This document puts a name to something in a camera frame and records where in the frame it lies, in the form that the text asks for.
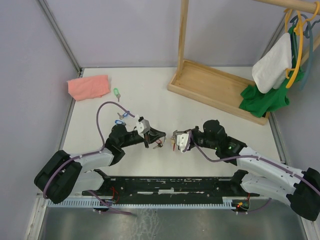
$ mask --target green cloth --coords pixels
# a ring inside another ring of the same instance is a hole
[[[292,52],[292,66],[296,66],[297,64],[297,56],[294,47],[297,46],[297,36],[294,33],[295,25],[292,26],[288,33],[290,33],[291,39],[291,52]],[[295,78],[294,82],[298,82],[304,77],[304,72],[299,68],[298,74]],[[290,79],[285,79],[281,86],[278,89],[271,89],[267,93],[261,93],[257,86],[249,85],[243,92],[241,96],[243,100],[239,106],[240,109],[246,110],[250,112],[257,118],[261,118],[266,112],[273,112],[279,108],[288,106],[290,104],[289,99],[287,98],[288,88],[286,85],[288,84]]]

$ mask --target white table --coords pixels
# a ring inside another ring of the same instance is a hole
[[[251,67],[217,67],[219,70],[251,79]],[[179,176],[179,177],[230,177],[238,169],[230,163],[211,163],[195,148],[186,153],[172,150],[170,137],[174,130],[186,130],[207,120],[218,119],[226,133],[265,155],[279,160],[269,123],[264,126],[231,115],[214,107],[183,97],[167,90],[167,84],[175,73],[174,67],[135,68],[86,68],[83,76],[109,75],[111,93],[95,99],[75,103],[63,149],[67,153],[83,153],[96,150],[102,142],[96,126],[98,107],[106,101],[117,101],[113,93],[118,88],[120,104],[135,115],[149,120],[150,125],[166,132],[167,141],[162,148],[145,148],[144,144],[125,147],[122,160],[103,170],[110,176]],[[99,123],[106,139],[111,132],[117,113],[121,109],[105,105]],[[135,120],[126,117],[128,131]],[[215,151],[204,149],[209,157],[217,159]]]

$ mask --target wooden pole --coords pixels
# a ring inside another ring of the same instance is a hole
[[[317,47],[319,47],[320,45],[320,33],[316,36],[315,40],[313,41],[313,52],[317,49]],[[309,50],[310,50],[310,46],[308,46],[305,51],[304,54],[302,54],[302,58],[301,58],[301,63],[300,66],[302,66],[309,58]]]
[[[189,0],[181,0],[179,46],[178,46],[178,66],[176,69],[176,79],[178,79],[180,77],[180,75],[182,73],[183,64],[184,64],[188,5],[189,5]]]
[[[256,2],[261,2],[265,4],[276,5],[284,7],[287,9],[299,10],[301,12],[306,12],[314,14],[317,9],[317,4],[314,2],[307,2],[301,0],[253,0]]]

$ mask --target wooden clothes rack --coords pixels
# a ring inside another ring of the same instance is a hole
[[[253,0],[307,13],[315,13],[317,5],[302,0]],[[255,117],[239,108],[243,98],[241,92],[254,81],[229,74],[215,68],[184,59],[189,0],[181,0],[178,63],[167,88],[169,91],[210,105],[227,113],[264,125],[270,113]],[[320,34],[315,38],[313,51],[320,45]],[[302,55],[301,64],[309,57],[309,49]]]

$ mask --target wooden tray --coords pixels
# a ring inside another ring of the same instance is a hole
[[[243,100],[240,93],[248,85],[254,86],[255,82],[184,59],[179,78],[177,73],[173,75],[168,84],[168,90],[264,125],[268,121],[269,112],[265,117],[258,118],[239,108]]]

